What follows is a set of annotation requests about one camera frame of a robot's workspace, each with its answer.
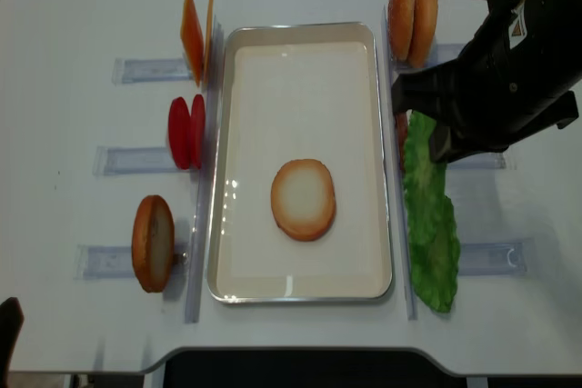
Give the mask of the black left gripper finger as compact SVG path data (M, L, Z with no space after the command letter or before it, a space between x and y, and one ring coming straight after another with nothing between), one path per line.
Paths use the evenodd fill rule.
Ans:
M15 344L24 323L21 305L16 297L10 297L1 303L0 310L0 353L1 374L8 374Z

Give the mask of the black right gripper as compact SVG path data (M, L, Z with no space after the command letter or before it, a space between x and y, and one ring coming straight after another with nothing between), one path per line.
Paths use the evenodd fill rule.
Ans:
M488 16L457 59L391 85L393 114L435 114L433 163L504 151L578 117L581 0L487 0Z

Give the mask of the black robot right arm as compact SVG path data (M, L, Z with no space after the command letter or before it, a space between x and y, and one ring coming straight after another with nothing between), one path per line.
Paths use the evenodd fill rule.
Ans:
M487 0L489 14L447 69L437 163L499 152L579 117L581 0Z

